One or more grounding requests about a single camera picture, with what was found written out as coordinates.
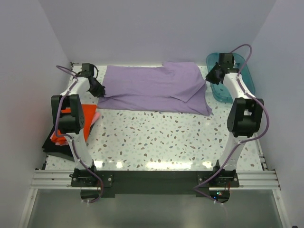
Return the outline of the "lavender t shirt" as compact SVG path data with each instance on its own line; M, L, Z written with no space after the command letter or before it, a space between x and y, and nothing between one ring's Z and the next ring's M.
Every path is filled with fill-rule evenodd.
M100 109L182 112L209 116L206 81L193 62L160 67L108 66Z

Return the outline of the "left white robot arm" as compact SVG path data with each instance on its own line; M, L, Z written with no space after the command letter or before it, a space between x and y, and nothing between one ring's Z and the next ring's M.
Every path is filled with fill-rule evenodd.
M82 64L78 73L59 65L56 68L71 75L73 79L64 92L51 97L54 134L67 140L75 160L75 168L87 170L82 174L82 182L87 186L94 186L98 182L98 174L94 172L94 161L86 146L84 134L86 121L81 97L87 92L93 97L104 97L105 87L98 82L99 71L91 63Z

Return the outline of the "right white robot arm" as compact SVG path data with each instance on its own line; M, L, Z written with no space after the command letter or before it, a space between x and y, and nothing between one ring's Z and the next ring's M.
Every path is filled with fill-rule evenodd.
M259 131L264 101L257 99L247 88L232 53L219 54L206 80L211 84L224 85L233 100L227 118L228 141L211 178L214 185L221 187L228 182L226 172L236 170L245 144Z

